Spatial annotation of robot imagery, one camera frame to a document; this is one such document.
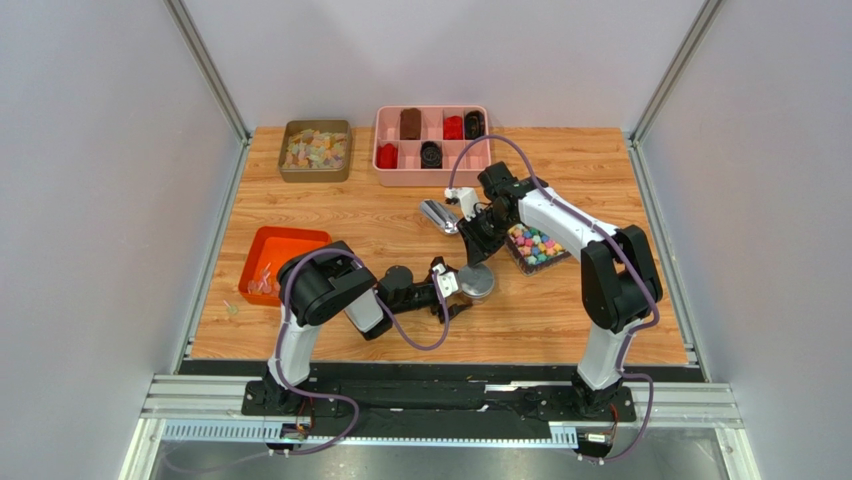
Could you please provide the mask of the silver metal scoop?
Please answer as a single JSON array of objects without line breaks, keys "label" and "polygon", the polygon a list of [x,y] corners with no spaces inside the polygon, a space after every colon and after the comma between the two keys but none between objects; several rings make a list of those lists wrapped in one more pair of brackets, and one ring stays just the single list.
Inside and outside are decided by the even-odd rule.
[{"label": "silver metal scoop", "polygon": [[444,203],[426,199],[420,202],[419,211],[443,234],[456,235],[459,233],[458,222],[460,218]]}]

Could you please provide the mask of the white jar lid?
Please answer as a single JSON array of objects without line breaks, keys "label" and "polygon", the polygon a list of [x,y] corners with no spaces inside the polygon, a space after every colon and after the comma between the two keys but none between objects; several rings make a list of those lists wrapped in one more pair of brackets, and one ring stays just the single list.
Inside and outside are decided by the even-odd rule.
[{"label": "white jar lid", "polygon": [[458,271],[458,280],[461,292],[473,294],[492,293],[496,286],[496,277],[493,271],[485,264],[474,267],[464,266]]}]

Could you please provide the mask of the orange tray of lollipops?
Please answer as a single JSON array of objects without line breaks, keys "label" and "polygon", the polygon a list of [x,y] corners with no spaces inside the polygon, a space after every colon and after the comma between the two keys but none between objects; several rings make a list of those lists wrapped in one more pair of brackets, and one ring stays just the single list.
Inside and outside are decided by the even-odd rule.
[{"label": "orange tray of lollipops", "polygon": [[240,295],[249,303],[277,307],[280,304],[278,270],[295,257],[331,243],[321,230],[264,226],[257,230],[238,283]]}]

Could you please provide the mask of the bronze tin of gummy candies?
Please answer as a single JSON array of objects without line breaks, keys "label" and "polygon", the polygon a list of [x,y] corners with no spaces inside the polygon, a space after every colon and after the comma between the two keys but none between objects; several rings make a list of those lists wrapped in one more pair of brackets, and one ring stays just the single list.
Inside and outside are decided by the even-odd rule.
[{"label": "bronze tin of gummy candies", "polygon": [[346,120],[292,120],[285,127],[278,171],[288,183],[346,181],[352,146],[352,132]]}]

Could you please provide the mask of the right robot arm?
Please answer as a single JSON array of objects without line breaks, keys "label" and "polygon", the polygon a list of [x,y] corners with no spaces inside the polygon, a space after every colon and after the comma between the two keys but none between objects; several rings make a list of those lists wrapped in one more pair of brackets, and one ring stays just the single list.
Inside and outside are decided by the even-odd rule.
[{"label": "right robot arm", "polygon": [[448,188],[460,206],[457,224],[467,262],[492,257],[511,227],[522,224],[550,236],[580,264],[582,305],[592,321],[585,352],[572,376],[575,408],[590,417],[608,408],[623,382],[623,363],[644,319],[658,320],[660,276],[646,233],[636,225],[617,228],[562,199],[536,176],[520,180],[502,163],[478,175],[487,201],[469,187]]}]

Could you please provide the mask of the clear glass jar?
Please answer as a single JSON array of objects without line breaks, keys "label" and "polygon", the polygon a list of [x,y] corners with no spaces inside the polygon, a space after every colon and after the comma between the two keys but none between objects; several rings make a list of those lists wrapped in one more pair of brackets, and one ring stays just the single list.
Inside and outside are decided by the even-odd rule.
[{"label": "clear glass jar", "polygon": [[486,293],[474,292],[473,294],[469,294],[469,293],[464,292],[464,297],[466,297],[467,300],[473,305],[479,305],[479,304],[486,302],[490,295],[491,295],[490,292],[486,292]]}]

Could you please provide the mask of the green tin of star candies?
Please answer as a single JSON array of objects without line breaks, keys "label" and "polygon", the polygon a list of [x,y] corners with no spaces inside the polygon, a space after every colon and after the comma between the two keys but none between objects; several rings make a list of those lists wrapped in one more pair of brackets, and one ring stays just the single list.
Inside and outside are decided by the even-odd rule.
[{"label": "green tin of star candies", "polygon": [[571,254],[549,235],[522,223],[509,228],[505,245],[510,257],[526,276],[571,258]]}]

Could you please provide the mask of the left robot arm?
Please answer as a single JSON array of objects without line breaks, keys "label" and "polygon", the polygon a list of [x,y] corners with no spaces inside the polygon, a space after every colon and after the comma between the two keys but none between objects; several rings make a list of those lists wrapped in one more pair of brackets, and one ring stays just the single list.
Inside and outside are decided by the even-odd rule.
[{"label": "left robot arm", "polygon": [[247,416],[293,416],[319,401],[337,405],[344,395],[309,384],[310,361],[323,325],[344,314],[367,340],[399,329],[399,315],[427,310],[443,326],[471,308],[461,299],[458,270],[442,257],[424,280],[401,265],[376,277],[343,242],[334,242],[285,263],[277,274],[281,324],[263,377],[247,384],[241,412]]}]

